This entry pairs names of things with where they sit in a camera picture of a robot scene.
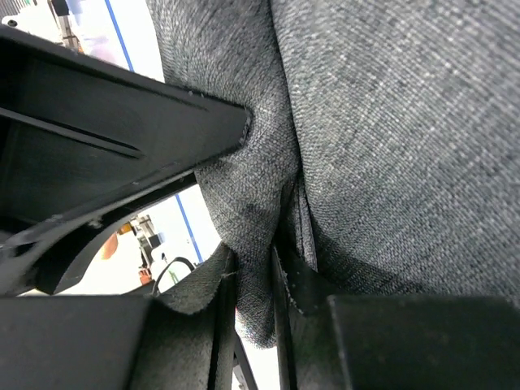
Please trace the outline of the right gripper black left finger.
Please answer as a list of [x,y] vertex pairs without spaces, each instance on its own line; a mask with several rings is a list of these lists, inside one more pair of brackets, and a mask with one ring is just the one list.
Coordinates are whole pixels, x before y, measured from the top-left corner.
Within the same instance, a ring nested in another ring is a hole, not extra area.
[[229,389],[235,256],[225,245],[160,297],[1,301],[4,389]]

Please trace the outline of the grey cloth napkin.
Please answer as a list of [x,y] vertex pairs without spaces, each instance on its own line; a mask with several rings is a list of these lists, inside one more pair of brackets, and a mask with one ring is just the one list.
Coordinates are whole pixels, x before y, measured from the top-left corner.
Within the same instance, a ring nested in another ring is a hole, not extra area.
[[275,343],[275,232],[353,294],[519,300],[516,1],[151,1],[165,81],[252,111],[196,173]]

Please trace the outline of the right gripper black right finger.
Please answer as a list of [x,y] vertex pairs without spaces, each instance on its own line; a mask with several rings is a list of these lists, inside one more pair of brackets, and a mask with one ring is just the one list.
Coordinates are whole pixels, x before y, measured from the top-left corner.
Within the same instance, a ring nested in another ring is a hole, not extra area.
[[519,312],[490,297],[354,296],[273,249],[283,389],[516,389]]

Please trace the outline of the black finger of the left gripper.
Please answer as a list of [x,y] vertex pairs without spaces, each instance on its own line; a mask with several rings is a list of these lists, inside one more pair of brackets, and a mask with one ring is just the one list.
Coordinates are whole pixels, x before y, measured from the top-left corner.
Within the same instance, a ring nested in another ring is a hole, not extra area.
[[1,293],[56,293],[125,219],[239,149],[246,108],[1,28]]

